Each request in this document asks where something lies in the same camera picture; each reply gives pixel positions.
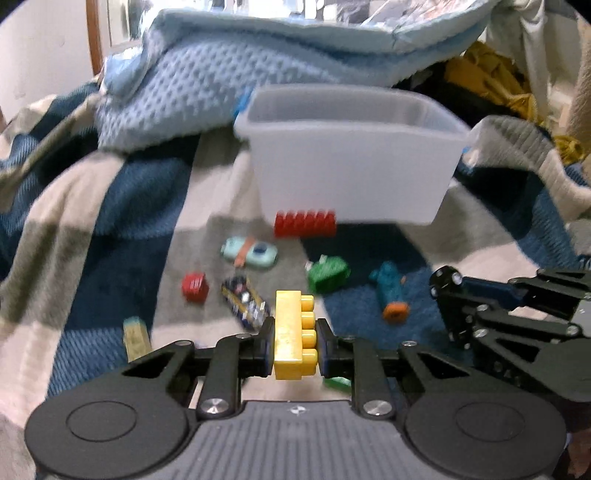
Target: toy car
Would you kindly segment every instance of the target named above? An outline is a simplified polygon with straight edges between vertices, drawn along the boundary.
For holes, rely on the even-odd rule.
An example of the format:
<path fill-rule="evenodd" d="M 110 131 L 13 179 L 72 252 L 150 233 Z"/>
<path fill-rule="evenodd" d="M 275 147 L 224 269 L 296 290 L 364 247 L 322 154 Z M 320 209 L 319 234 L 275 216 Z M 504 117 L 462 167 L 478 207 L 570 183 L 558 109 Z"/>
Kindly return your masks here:
<path fill-rule="evenodd" d="M 222 295 L 232 312 L 247 330 L 258 330 L 271 311 L 246 277 L 228 278 L 222 283 Z"/>
<path fill-rule="evenodd" d="M 269 268 L 275 263 L 277 247 L 267 242 L 259 242 L 252 237 L 233 236 L 222 245 L 220 253 L 227 260 L 234 260 L 236 267 L 246 264 Z"/>

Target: green toy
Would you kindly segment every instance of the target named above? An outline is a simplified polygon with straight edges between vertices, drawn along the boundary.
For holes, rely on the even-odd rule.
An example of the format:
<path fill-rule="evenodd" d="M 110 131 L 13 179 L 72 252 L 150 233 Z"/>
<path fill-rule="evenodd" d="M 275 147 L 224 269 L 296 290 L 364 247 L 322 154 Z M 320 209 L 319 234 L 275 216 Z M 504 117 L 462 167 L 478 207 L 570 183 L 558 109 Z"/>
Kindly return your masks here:
<path fill-rule="evenodd" d="M 308 286 L 312 293 L 331 293 L 345 285 L 351 269 L 341 257 L 322 255 L 316 263 L 306 264 Z"/>
<path fill-rule="evenodd" d="M 351 380 L 343 377 L 325 378 L 324 385 L 344 393 L 351 393 Z"/>

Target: light blue toy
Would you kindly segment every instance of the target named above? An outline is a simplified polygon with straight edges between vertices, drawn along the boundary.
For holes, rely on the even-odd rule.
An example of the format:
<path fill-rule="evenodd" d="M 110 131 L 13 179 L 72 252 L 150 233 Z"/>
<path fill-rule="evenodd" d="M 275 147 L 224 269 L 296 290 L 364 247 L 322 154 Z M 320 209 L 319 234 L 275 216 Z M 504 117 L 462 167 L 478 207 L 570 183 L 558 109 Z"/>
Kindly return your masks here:
<path fill-rule="evenodd" d="M 246 238 L 243 236 L 233 236 L 226 240 L 226 243 L 222 245 L 220 253 L 227 260 L 236 261 L 236 257 L 241 253 L 241 249 L 246 242 Z M 254 241 L 252 246 L 248 249 L 248 252 L 244 256 L 244 262 L 252 267 L 269 268 L 275 263 L 277 257 L 277 247 L 268 244 L 267 242 Z"/>

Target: white plastic bin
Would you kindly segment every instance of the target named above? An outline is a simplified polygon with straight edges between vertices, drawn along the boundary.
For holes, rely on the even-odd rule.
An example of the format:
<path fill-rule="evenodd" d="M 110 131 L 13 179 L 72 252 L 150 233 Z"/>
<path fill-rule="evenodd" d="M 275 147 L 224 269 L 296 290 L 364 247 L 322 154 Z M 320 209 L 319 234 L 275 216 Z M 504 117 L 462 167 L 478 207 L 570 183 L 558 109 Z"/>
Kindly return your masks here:
<path fill-rule="evenodd" d="M 337 221 L 430 223 L 468 126 L 423 95 L 378 87 L 257 89 L 234 123 L 262 210 L 335 210 Z"/>

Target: blue and white checkered blanket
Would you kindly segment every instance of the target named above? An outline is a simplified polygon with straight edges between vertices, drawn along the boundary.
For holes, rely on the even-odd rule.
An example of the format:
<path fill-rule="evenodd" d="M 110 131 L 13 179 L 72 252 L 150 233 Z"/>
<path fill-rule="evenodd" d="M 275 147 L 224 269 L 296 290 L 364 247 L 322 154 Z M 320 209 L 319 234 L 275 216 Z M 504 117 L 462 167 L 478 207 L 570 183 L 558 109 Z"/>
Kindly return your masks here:
<path fill-rule="evenodd" d="M 219 293 L 234 273 L 220 246 L 233 235 L 275 243 L 269 271 L 248 270 L 271 303 L 307 290 L 304 264 L 320 254 L 351 266 L 345 289 L 318 299 L 337 334 L 380 347 L 415 339 L 448 350 L 431 272 L 453 264 L 506 281 L 537 267 L 576 265 L 565 224 L 591 207 L 591 190 L 565 173 L 535 126 L 490 117 L 474 131 L 430 226 L 340 225 L 335 239 L 273 240 L 261 219 L 249 152 L 230 128 L 177 138 L 127 157 L 96 151 L 97 86 L 32 105 L 0 136 L 0 478 L 32 480 L 23 428 L 32 410 L 126 362 L 123 321 L 141 317 L 158 348 L 180 338 L 212 346 L 240 331 Z M 368 275 L 391 260 L 407 277 L 405 325 L 382 319 Z M 180 291 L 188 271 L 211 286 L 204 306 Z M 336 398 L 320 378 L 252 379 L 243 398 Z"/>

